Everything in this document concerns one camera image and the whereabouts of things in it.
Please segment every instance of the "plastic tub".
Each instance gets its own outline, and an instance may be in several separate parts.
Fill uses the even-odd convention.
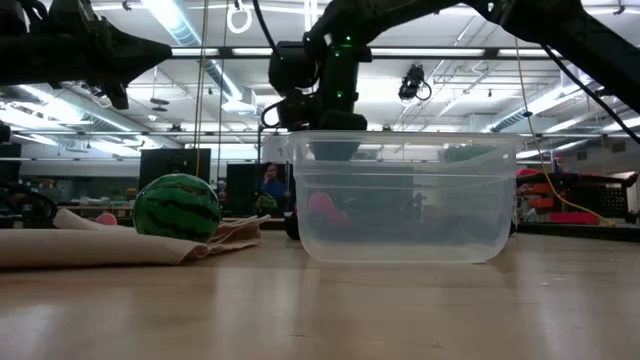
[[[517,135],[289,136],[300,237],[335,262],[484,262],[504,247]]]

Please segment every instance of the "beige cloth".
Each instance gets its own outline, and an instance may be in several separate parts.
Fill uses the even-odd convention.
[[[60,230],[0,231],[0,268],[124,264],[178,265],[184,260],[242,249],[260,241],[263,218],[221,224],[207,244],[139,235],[132,228],[101,225],[61,209]]]

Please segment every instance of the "green striped ball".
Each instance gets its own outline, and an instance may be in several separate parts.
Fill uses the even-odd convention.
[[[133,223],[139,234],[206,243],[220,224],[218,197],[200,178],[165,175],[142,189]]]

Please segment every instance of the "table surface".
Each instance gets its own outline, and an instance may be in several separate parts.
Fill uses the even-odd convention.
[[[640,246],[520,234],[488,264],[347,266],[280,232],[180,267],[0,274],[0,358],[638,359]]]

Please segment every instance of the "person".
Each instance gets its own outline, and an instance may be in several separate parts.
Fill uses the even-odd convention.
[[[278,209],[274,211],[272,216],[281,216],[287,203],[287,199],[291,196],[286,185],[278,180],[278,165],[274,163],[266,163],[264,165],[264,176],[262,184],[258,186],[258,190],[264,194],[273,197],[278,203]]]
[[[278,180],[278,165],[274,163],[265,164],[265,172],[260,190],[271,195],[276,199],[278,204],[290,196],[285,184]]]

